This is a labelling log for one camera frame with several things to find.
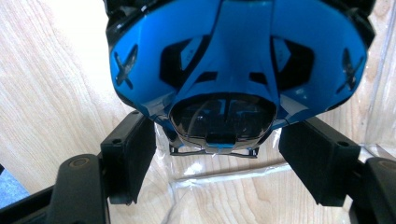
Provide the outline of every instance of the air vent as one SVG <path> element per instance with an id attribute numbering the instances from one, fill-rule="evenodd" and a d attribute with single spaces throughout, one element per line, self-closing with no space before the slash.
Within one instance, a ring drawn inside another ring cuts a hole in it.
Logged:
<path id="1" fill-rule="evenodd" d="M 262 85 L 267 85 L 267 78 L 265 77 L 264 73 L 250 73 L 249 74 L 250 81 L 254 81 L 257 83 L 261 83 Z"/>
<path id="2" fill-rule="evenodd" d="M 213 81 L 216 80 L 217 77 L 218 77 L 218 72 L 204 72 L 198 77 L 195 83 Z"/>
<path id="3" fill-rule="evenodd" d="M 301 86 L 311 76 L 314 52 L 288 40 L 272 38 L 276 84 L 280 90 Z"/>
<path id="4" fill-rule="evenodd" d="M 180 89 L 204 56 L 210 37 L 195 37 L 170 45 L 161 55 L 160 79 Z"/>

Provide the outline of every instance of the x-shaped emblem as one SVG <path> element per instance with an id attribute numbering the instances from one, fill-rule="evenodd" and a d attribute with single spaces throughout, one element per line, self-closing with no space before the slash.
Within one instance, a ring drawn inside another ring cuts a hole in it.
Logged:
<path id="1" fill-rule="evenodd" d="M 116 52 L 115 57 L 117 61 L 117 65 L 119 66 L 119 73 L 116 76 L 117 85 L 119 86 L 123 81 L 129 86 L 129 88 L 133 88 L 131 80 L 128 78 L 129 73 L 134 67 L 134 63 L 136 62 L 136 54 L 137 54 L 137 46 L 131 50 L 131 53 L 128 55 L 125 64 L 122 63 L 120 55 Z"/>
<path id="2" fill-rule="evenodd" d="M 349 50 L 344 49 L 344 54 L 343 54 L 343 71 L 344 74 L 346 75 L 346 82 L 337 90 L 337 93 L 339 93 L 346 85 L 349 86 L 349 90 L 352 90 L 355 88 L 356 85 L 356 77 L 355 74 L 358 71 L 358 69 L 361 67 L 361 64 L 363 63 L 363 57 L 359 59 L 358 64 L 353 67 L 352 61 L 350 60 L 350 54 Z"/>

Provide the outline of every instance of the wooden surface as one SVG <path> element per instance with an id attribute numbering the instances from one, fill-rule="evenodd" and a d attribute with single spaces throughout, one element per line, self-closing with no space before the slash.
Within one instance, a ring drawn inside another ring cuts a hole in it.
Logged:
<path id="1" fill-rule="evenodd" d="M 321 119 L 354 141 L 396 147 L 394 1 L 378 1 L 376 38 L 356 94 Z M 66 159 L 99 152 L 131 111 L 109 75 L 101 0 L 0 4 L 0 163 L 34 193 Z M 111 206 L 113 223 L 340 223 L 346 209 L 316 206 L 292 171 L 175 188 L 189 176 L 246 171 L 283 161 L 276 134 L 257 160 L 171 158 L 159 144 L 139 202 Z"/>

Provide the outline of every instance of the blue drone body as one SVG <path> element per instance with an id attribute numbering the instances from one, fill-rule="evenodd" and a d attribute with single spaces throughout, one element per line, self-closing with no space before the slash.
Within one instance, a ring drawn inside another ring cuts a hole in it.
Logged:
<path id="1" fill-rule="evenodd" d="M 339 106 L 374 37 L 361 10 L 336 1 L 143 2 L 107 11 L 112 80 L 174 148 L 251 150 Z"/>

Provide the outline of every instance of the light wood grain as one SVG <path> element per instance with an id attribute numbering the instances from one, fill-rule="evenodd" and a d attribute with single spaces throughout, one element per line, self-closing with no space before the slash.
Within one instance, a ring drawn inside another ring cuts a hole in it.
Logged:
<path id="1" fill-rule="evenodd" d="M 267 172 L 263 169 L 252 170 L 247 173 L 247 178 L 246 174 L 239 173 L 240 178 L 228 181 L 219 181 L 227 175 L 208 176 L 198 178 L 189 186 L 174 186 L 177 206 L 173 208 L 169 221 L 349 223 L 345 208 L 316 205 L 297 175 L 290 168 L 285 168 L 277 166 L 275 170 L 270 169 L 274 173 L 267 175 L 263 175 Z"/>
<path id="2" fill-rule="evenodd" d="M 392 13 L 394 1 L 377 1 L 370 17 L 376 37 L 364 79 L 349 102 L 320 116 L 358 143 L 389 148 L 396 146 Z M 132 110 L 111 84 L 106 21 L 100 0 L 0 4 L 0 163 L 31 193 L 52 185 L 59 165 L 68 158 L 97 154 L 103 139 Z M 110 206 L 113 223 L 344 220 L 342 208 L 316 206 L 292 171 L 171 188 L 180 178 L 205 178 L 282 162 L 275 138 L 271 135 L 262 145 L 257 160 L 244 160 L 169 157 L 159 135 L 138 204 Z"/>

